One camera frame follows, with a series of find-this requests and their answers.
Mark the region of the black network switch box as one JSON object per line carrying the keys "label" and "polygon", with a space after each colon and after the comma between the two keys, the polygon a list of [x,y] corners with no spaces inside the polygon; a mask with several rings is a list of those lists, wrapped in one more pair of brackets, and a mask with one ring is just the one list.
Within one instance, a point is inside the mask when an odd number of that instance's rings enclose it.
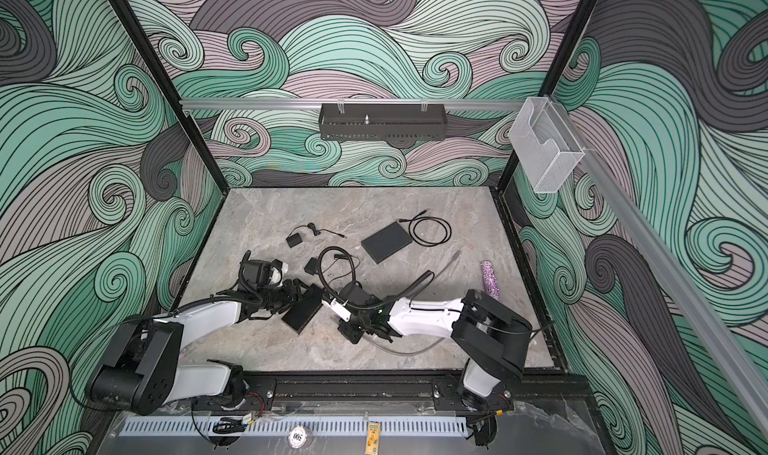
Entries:
{"label": "black network switch box", "polygon": [[296,334],[300,334],[320,310],[324,289],[311,285],[304,297],[296,302],[281,318]]}

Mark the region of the dark grey box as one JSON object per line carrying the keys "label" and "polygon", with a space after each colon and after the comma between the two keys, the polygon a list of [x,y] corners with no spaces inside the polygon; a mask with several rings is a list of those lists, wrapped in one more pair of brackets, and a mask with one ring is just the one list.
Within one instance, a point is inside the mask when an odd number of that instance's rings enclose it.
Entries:
{"label": "dark grey box", "polygon": [[361,246],[376,264],[410,245],[413,239],[398,222],[393,222],[362,240]]}

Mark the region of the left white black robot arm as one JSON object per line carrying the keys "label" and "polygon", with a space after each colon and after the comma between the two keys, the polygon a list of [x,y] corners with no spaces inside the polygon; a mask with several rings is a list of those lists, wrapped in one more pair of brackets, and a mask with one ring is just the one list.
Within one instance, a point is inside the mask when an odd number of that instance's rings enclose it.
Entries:
{"label": "left white black robot arm", "polygon": [[231,287],[165,314],[126,317],[92,372],[85,397],[106,411],[138,415],[197,398],[236,410],[248,393],[243,368],[222,360],[182,365],[182,350],[215,331],[267,321],[321,297],[320,287],[287,277],[282,261],[245,255]]}

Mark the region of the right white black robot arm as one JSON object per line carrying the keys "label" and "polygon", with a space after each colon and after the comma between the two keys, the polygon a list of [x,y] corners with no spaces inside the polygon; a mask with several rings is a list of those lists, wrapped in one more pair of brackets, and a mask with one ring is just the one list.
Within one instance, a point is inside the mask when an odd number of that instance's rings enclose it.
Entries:
{"label": "right white black robot arm", "polygon": [[[322,262],[329,253],[350,265],[350,281],[341,289],[333,288],[325,277]],[[535,329],[490,294],[470,289],[461,298],[418,300],[421,291],[437,278],[427,270],[400,293],[378,298],[363,289],[353,256],[339,246],[323,249],[311,273],[320,281],[323,304],[339,317],[338,331],[352,344],[363,338],[391,343],[420,335],[438,342],[452,340],[468,357],[458,388],[464,405],[478,410],[497,386],[522,381]]]}

